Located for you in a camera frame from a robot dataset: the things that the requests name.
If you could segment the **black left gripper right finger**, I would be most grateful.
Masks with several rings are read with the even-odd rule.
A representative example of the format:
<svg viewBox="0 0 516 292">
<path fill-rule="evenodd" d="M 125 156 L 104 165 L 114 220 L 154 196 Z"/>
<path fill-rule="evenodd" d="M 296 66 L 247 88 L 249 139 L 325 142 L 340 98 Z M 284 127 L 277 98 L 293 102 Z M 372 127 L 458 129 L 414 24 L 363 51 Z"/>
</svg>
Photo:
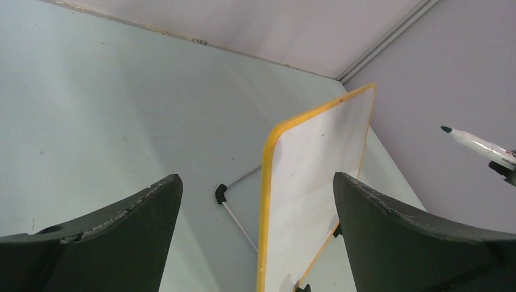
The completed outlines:
<svg viewBox="0 0 516 292">
<path fill-rule="evenodd" d="M 333 177 L 341 232 L 358 291 L 514 291 L 515 235 L 438 217 Z"/>
</svg>

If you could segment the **right whiteboard black foot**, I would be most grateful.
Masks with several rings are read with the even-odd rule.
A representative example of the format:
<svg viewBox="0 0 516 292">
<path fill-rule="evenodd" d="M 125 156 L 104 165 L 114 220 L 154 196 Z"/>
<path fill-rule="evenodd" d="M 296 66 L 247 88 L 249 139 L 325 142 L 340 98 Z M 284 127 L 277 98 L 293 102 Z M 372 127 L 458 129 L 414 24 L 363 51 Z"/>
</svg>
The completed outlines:
<svg viewBox="0 0 516 292">
<path fill-rule="evenodd" d="M 341 225 L 338 224 L 337 227 L 335 228 L 334 232 L 333 232 L 333 237 L 337 238 L 341 234 L 342 234 Z"/>
</svg>

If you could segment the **green marker pen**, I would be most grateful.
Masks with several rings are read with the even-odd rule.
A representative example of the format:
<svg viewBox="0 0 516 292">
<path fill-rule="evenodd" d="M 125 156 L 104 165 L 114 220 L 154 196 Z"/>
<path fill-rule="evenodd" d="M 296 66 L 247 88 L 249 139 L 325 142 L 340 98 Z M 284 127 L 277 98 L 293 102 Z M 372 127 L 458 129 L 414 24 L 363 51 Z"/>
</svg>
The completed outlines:
<svg viewBox="0 0 516 292">
<path fill-rule="evenodd" d="M 441 126 L 441 129 L 450 135 L 456 142 L 468 149 L 475 151 L 479 155 L 490 159 L 490 161 L 495 162 L 510 171 L 515 170 L 515 152 L 504 149 L 493 142 L 488 142 L 466 131 L 457 130 L 447 126 Z"/>
</svg>

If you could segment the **left whiteboard black foot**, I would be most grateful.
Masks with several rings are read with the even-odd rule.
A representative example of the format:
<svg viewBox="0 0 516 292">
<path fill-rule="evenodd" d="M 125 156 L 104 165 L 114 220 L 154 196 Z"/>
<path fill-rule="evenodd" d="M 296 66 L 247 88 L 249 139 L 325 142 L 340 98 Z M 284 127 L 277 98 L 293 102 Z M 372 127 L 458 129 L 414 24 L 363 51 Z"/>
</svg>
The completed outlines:
<svg viewBox="0 0 516 292">
<path fill-rule="evenodd" d="M 296 287 L 295 292 L 311 292 L 310 284 L 306 284 L 303 287 Z"/>
</svg>

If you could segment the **yellow framed whiteboard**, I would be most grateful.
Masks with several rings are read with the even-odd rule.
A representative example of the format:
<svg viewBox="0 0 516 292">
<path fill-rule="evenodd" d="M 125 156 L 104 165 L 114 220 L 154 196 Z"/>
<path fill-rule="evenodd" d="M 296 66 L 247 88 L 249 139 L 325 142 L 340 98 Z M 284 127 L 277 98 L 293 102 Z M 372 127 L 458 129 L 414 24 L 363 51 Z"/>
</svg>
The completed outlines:
<svg viewBox="0 0 516 292">
<path fill-rule="evenodd" d="M 338 225 L 333 176 L 359 177 L 377 95 L 370 83 L 291 117 L 262 156 L 257 291 L 294 291 Z"/>
</svg>

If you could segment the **whiteboard black foot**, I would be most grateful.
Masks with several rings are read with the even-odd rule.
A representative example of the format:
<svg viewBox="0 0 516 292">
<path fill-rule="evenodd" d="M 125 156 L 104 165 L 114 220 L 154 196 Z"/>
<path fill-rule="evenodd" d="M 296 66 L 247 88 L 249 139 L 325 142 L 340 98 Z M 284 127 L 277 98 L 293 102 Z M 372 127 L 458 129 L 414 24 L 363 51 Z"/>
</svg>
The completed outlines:
<svg viewBox="0 0 516 292">
<path fill-rule="evenodd" d="M 306 284 L 303 287 L 296 287 L 295 292 L 311 292 L 310 284 Z"/>
<path fill-rule="evenodd" d="M 333 232 L 333 237 L 337 238 L 341 234 L 342 234 L 341 225 L 338 224 L 337 227 L 335 228 L 334 232 Z"/>
</svg>

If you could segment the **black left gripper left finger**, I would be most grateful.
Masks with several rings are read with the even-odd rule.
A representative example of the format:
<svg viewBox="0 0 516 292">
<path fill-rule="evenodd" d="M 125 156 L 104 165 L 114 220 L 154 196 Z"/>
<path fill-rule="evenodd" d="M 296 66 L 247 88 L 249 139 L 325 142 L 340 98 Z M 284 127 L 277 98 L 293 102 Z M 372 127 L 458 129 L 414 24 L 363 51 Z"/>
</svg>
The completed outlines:
<svg viewBox="0 0 516 292">
<path fill-rule="evenodd" d="M 1 238 L 2 291 L 158 291 L 180 211 L 171 174 L 35 234 Z"/>
</svg>

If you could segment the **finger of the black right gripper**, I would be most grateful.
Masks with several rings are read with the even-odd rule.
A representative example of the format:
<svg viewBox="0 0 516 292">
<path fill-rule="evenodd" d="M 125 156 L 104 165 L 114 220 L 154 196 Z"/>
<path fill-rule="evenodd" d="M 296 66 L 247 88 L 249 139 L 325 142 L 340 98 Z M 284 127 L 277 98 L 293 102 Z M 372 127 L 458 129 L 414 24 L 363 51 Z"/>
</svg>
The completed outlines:
<svg viewBox="0 0 516 292">
<path fill-rule="evenodd" d="M 490 161 L 488 167 L 497 172 L 499 175 L 504 177 L 504 181 L 515 186 L 515 169 L 511 170 L 507 167 L 495 162 Z"/>
</svg>

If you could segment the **right aluminium frame post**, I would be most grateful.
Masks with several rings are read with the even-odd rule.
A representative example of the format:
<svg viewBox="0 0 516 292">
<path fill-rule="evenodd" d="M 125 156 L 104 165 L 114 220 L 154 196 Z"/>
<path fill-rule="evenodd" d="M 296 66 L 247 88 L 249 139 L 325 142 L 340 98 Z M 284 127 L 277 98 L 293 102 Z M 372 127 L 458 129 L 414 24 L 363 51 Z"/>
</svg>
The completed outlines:
<svg viewBox="0 0 516 292">
<path fill-rule="evenodd" d="M 371 47 L 350 64 L 337 78 L 343 86 L 380 56 L 412 26 L 427 15 L 441 0 L 423 0 L 412 8 L 399 22 L 382 35 Z"/>
</svg>

